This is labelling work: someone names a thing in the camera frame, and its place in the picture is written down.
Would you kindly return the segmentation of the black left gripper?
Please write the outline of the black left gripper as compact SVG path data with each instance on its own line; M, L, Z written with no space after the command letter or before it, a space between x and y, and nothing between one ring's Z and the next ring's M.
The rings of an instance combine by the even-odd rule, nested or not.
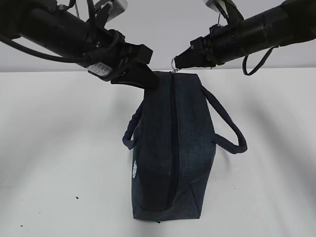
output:
M82 66L111 84L155 90L159 78L145 65L152 55L153 51L144 44L127 43L120 32L108 30L100 37L99 45L84 54L87 61Z

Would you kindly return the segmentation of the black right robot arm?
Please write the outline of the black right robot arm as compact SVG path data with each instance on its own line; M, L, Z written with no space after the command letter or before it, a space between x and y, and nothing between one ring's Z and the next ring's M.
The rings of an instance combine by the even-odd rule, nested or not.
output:
M316 2L286 0L280 5L245 19L231 0L206 0L205 5L221 14L209 34L190 42L176 56L178 69L216 67L267 48L288 46L316 38Z

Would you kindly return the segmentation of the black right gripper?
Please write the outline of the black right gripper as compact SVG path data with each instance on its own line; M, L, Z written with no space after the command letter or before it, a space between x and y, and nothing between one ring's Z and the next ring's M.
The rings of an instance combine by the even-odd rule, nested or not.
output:
M178 69L213 68L247 55L241 39L241 24L209 28L209 34L190 42L190 47L176 56Z

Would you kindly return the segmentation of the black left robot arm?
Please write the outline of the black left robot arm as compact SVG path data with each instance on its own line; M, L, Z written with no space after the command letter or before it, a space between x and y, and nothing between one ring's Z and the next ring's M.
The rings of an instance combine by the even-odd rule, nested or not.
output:
M76 7L55 0L3 0L0 3L0 40L31 56L77 64L112 84L156 89L158 77L149 68L152 50L127 43L122 33L105 28L124 13L125 0L87 2L89 18L70 13Z

